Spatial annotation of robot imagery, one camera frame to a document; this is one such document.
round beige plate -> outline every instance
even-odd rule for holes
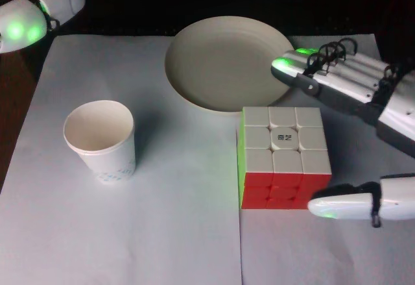
[[[215,17],[177,34],[165,58],[173,88],[188,101],[215,111],[267,106],[288,86],[272,76],[271,62],[292,45],[276,29],[242,17]]]

white tabletop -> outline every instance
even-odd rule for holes
[[[357,39],[379,56],[373,36]],[[0,196],[0,284],[240,284],[241,260],[245,285],[413,284],[415,221],[373,229],[308,211],[244,210],[239,244],[235,118],[174,93],[163,70],[171,40],[54,41]],[[124,103],[137,121],[139,165],[126,184],[94,182],[62,137],[68,113],[98,99]],[[357,118],[298,91],[278,105],[322,109],[332,184],[414,170]]]

white cup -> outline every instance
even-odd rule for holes
[[[129,178],[136,169],[134,119],[116,101],[89,102],[66,118],[64,138],[103,182]]]

robotic hand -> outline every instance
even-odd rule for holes
[[[57,30],[85,5],[85,0],[13,0],[0,6],[0,53],[25,48]]]
[[[352,43],[353,52],[346,50]],[[375,126],[380,139],[415,157],[415,71],[409,64],[388,64],[357,52],[344,38],[319,50],[288,51],[272,62],[271,72],[286,85],[343,113]],[[415,217],[415,174],[381,178],[359,187],[348,184],[317,192],[309,210],[323,217],[385,219]]]

rubik's cube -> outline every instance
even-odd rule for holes
[[[242,209],[306,209],[331,178],[320,109],[243,108],[238,175]]]

